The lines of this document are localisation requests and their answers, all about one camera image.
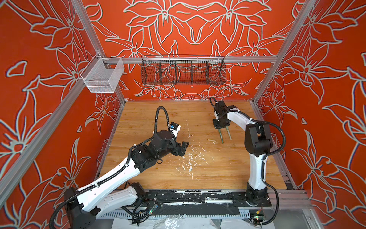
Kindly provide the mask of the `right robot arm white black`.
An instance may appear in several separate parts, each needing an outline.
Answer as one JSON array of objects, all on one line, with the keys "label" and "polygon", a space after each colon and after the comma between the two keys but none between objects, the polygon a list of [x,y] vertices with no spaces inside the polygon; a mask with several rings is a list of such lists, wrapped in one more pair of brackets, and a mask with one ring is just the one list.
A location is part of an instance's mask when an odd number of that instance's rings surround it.
[{"label": "right robot arm white black", "polygon": [[245,131],[245,148],[250,156],[250,176],[246,188],[246,201],[251,206],[256,206],[267,197],[266,185],[266,155],[270,153],[273,146],[270,140],[270,128],[246,113],[240,111],[236,106],[227,106],[224,101],[210,99],[215,118],[213,126],[215,129],[227,129],[233,122]]}]

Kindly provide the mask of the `light green pen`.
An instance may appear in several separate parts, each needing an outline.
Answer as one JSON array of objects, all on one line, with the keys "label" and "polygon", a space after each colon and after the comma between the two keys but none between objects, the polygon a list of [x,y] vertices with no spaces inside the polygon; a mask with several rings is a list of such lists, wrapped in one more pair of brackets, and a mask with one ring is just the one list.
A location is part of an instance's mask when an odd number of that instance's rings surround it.
[{"label": "light green pen", "polygon": [[226,127],[226,130],[227,130],[227,133],[228,133],[229,139],[230,139],[230,140],[232,140],[232,136],[231,136],[231,133],[230,133],[229,127]]}]

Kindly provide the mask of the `dark green pen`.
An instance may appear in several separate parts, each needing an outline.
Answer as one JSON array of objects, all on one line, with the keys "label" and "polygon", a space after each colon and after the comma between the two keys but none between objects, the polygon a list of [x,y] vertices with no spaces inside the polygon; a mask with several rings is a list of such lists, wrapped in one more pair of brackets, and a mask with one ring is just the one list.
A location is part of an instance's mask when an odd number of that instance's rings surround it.
[{"label": "dark green pen", "polygon": [[222,135],[221,129],[218,129],[218,133],[220,135],[221,143],[223,144],[224,143],[224,139],[223,139],[223,135]]}]

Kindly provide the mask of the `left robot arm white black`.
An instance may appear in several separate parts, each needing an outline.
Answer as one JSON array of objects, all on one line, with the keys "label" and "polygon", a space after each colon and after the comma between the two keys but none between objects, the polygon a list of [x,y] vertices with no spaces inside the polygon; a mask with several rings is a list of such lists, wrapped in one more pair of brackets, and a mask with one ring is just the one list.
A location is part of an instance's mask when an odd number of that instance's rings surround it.
[{"label": "left robot arm white black", "polygon": [[189,142],[177,142],[176,135],[175,132],[161,130],[144,142],[132,146],[127,158],[96,181],[80,189],[68,189],[64,198],[70,227],[86,229],[102,214],[135,203],[143,195],[139,184],[131,185],[126,191],[112,192],[155,166],[164,156],[184,156]]}]

